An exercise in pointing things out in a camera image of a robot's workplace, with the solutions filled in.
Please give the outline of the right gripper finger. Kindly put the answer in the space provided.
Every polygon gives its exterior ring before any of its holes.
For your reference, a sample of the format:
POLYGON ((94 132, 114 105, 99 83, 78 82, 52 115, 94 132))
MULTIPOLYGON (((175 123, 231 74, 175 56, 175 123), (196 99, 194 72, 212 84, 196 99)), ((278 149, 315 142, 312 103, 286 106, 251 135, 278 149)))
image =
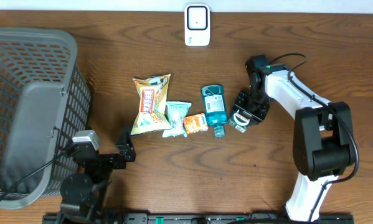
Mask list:
POLYGON ((230 115, 233 116, 235 113, 238 113, 243 117, 248 117, 248 91, 242 90, 238 94, 230 115))
POLYGON ((247 126, 251 125, 258 125, 259 123, 263 122, 266 117, 266 113, 260 112, 260 111, 254 111, 253 113, 250 113, 248 111, 243 111, 242 116, 244 118, 247 118, 248 124, 247 126))

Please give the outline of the dark green square box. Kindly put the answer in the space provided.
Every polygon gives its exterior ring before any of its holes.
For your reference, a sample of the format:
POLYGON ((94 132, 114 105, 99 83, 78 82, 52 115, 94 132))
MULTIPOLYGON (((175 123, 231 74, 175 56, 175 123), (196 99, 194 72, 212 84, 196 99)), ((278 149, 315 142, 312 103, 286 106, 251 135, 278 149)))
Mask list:
POLYGON ((239 110, 237 110, 237 111, 231 112, 228 123, 231 125, 231 127, 235 128, 237 131, 244 133, 250 124, 250 119, 247 119, 246 117, 242 116, 239 113, 239 110))

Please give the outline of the teal mouthwash bottle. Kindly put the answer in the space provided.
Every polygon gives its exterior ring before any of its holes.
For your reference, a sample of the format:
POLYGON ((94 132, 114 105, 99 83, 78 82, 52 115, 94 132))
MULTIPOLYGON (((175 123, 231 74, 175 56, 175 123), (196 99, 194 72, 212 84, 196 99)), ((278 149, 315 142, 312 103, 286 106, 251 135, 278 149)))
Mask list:
POLYGON ((201 88, 204 102, 205 118, 209 127, 213 128, 214 136, 222 139, 225 136, 224 125, 228 121, 222 85, 207 85, 201 88))

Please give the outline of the yellow snack bag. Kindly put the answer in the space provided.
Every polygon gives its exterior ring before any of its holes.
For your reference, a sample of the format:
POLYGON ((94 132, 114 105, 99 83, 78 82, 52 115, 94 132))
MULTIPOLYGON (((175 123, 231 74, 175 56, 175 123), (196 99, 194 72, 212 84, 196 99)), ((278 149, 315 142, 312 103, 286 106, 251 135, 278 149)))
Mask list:
POLYGON ((165 116, 170 78, 171 74, 133 78, 139 94, 139 110, 131 129, 132 136, 172 128, 165 116))

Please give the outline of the orange snack packet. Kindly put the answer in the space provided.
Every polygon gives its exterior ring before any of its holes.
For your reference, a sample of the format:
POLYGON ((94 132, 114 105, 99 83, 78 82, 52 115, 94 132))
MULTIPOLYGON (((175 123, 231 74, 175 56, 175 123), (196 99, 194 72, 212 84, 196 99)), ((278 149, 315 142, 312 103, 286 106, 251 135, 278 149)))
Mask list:
POLYGON ((209 129, 204 113, 185 117, 184 127, 187 134, 194 134, 202 131, 207 131, 209 129))

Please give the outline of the mint green snack packet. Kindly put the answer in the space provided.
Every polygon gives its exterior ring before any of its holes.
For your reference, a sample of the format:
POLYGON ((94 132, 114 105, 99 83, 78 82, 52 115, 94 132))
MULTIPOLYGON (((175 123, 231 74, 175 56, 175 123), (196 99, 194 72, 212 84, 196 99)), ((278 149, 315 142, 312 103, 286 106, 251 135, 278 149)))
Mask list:
POLYGON ((189 112, 189 108, 192 106, 190 102, 182 101, 167 101, 167 117, 171 129, 166 129, 163 131, 163 137, 176 137, 184 136, 187 137, 187 131, 184 127, 184 118, 189 112))

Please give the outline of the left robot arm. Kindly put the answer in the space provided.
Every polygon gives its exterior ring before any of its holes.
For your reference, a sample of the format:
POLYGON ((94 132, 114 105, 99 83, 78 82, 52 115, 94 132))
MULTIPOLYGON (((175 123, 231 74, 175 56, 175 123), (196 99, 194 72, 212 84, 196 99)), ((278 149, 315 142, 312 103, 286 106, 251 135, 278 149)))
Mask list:
POLYGON ((78 131, 65 147, 65 155, 83 171, 66 177, 61 186, 62 202, 56 223, 121 223, 116 212, 103 209, 114 170, 126 168, 136 159, 131 128, 125 126, 116 144, 118 152, 99 153, 100 140, 94 130, 78 131))

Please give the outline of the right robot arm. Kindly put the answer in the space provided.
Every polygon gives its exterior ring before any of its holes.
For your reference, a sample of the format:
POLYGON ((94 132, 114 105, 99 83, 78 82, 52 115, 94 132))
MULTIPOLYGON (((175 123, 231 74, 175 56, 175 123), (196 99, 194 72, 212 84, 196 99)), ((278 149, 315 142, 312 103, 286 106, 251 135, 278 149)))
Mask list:
POLYGON ((245 132, 264 121, 270 101, 277 101, 294 119, 293 160, 298 177, 285 213, 251 215, 258 223, 353 223, 352 215, 320 214, 332 185, 352 179, 359 168, 351 109, 343 101, 333 103, 310 90, 295 75, 295 68, 265 55, 245 62, 250 89, 242 90, 228 123, 245 132))

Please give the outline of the white barcode scanner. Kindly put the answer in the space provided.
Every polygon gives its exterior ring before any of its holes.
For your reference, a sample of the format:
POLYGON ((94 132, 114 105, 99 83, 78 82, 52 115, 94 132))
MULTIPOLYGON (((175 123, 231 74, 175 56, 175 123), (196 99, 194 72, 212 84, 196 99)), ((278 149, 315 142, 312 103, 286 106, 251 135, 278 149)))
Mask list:
POLYGON ((206 4, 188 4, 184 9, 184 43, 205 47, 210 43, 210 8, 206 4))

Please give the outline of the grey plastic basket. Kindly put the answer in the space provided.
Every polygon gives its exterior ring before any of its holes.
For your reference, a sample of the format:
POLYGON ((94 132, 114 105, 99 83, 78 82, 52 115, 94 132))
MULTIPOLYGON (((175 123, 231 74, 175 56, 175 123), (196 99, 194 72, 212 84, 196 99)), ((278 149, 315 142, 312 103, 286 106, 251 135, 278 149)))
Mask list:
POLYGON ((77 53, 67 32, 0 27, 0 208, 57 195, 77 171, 60 155, 90 111, 77 53))

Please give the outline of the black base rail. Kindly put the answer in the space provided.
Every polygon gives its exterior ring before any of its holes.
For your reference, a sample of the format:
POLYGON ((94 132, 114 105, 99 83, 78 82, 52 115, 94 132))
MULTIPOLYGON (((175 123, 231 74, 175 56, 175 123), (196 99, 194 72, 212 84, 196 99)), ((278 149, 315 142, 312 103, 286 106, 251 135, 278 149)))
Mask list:
POLYGON ((109 223, 109 224, 227 224, 227 223, 294 223, 284 214, 258 212, 249 215, 148 215, 146 213, 107 213, 94 221, 58 213, 42 217, 43 224, 109 223))

